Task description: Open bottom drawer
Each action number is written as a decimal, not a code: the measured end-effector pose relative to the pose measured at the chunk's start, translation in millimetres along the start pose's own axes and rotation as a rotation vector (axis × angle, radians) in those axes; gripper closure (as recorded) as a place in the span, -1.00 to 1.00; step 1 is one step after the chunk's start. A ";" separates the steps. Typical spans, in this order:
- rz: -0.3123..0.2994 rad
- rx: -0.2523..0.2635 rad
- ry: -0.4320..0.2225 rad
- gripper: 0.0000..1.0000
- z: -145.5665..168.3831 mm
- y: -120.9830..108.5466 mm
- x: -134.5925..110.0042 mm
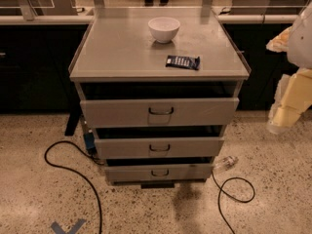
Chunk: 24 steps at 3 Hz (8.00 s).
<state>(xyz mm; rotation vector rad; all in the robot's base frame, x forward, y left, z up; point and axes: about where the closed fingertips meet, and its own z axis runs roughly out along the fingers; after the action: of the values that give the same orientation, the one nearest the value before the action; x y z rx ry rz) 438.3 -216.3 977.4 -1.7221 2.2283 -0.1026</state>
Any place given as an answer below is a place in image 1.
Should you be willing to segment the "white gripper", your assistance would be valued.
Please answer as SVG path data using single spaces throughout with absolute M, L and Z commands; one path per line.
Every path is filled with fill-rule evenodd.
M 289 49 L 288 27 L 271 39 L 266 49 L 281 53 Z M 312 69 L 299 68 L 290 76 L 283 74 L 268 114 L 267 130 L 274 135 L 284 133 L 312 105 Z

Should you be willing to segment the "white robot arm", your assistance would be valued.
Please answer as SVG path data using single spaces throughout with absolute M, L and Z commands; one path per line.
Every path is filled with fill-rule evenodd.
M 312 105 L 312 3 L 292 26 L 270 40 L 266 49 L 286 52 L 288 61 L 298 67 L 295 74 L 282 75 L 269 111 L 267 130 L 278 135 L 292 127 Z

